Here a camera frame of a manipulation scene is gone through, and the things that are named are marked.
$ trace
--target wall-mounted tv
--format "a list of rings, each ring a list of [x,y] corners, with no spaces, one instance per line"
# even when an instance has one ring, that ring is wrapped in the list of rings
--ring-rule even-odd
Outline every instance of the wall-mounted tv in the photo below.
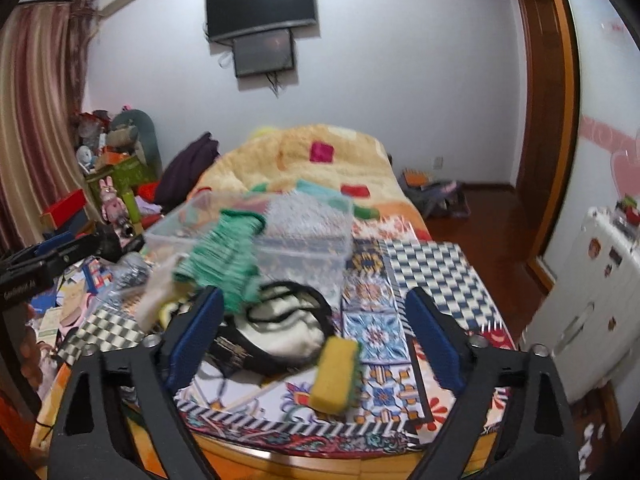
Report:
[[[206,0],[209,41],[315,25],[316,0]]]

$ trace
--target fluffy blanket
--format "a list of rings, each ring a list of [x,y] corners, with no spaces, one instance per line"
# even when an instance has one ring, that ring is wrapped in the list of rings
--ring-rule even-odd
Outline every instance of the fluffy blanket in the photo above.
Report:
[[[334,147],[333,161],[309,161],[311,145],[319,141]],[[414,228],[425,229],[415,207],[398,186],[382,144],[375,138],[347,128],[315,124],[266,134],[220,157],[206,170],[192,190],[245,192],[267,183],[267,191],[288,191],[299,179],[340,190],[363,185],[369,198],[356,203],[375,207],[381,215],[402,215]]]

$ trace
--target pink stuffed bunny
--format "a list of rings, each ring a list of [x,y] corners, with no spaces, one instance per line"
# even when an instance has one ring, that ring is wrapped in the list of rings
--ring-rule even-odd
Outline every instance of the pink stuffed bunny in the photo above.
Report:
[[[121,198],[118,197],[113,180],[107,177],[107,182],[100,180],[100,199],[102,200],[102,218],[114,224],[114,226],[122,226],[129,218],[127,206]]]

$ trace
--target blue and white checkered fabric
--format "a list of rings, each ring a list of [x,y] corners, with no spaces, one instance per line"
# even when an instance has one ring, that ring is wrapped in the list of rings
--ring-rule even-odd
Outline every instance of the blue and white checkered fabric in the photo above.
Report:
[[[450,242],[380,242],[388,253],[389,277],[396,294],[405,332],[413,335],[404,318],[404,298],[421,286],[444,314],[450,314],[465,330],[502,326],[502,317],[476,270],[460,246]]]

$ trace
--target small monitor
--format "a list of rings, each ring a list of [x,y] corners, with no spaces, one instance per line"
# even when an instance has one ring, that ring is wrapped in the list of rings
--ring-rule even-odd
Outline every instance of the small monitor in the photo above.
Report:
[[[292,70],[295,66],[288,28],[234,38],[233,49],[236,77]]]

